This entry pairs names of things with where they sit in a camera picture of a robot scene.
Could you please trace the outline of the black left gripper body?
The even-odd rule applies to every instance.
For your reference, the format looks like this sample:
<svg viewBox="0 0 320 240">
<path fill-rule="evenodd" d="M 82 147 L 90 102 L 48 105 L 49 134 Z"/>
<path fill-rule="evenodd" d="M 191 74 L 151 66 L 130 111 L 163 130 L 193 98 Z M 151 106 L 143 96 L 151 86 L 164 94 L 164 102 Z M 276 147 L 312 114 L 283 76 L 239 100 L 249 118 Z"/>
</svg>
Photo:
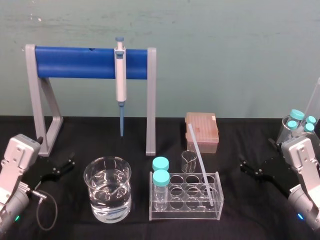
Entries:
<svg viewBox="0 0 320 240">
<path fill-rule="evenodd" d="M 39 156 L 30 168 L 30 188 L 35 190 L 41 183 L 59 180 L 63 175 L 63 169 L 54 164 L 47 157 Z"/>
</svg>

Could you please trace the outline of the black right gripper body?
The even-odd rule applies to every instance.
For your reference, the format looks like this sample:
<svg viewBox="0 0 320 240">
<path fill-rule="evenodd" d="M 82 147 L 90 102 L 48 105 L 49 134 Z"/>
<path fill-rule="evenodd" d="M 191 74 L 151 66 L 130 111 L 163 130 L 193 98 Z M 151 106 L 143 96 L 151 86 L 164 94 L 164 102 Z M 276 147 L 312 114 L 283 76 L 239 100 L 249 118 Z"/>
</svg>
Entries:
<svg viewBox="0 0 320 240">
<path fill-rule="evenodd" d="M 281 154 L 263 161 L 258 172 L 264 181 L 271 182 L 286 198 L 296 186 L 296 173 Z"/>
</svg>

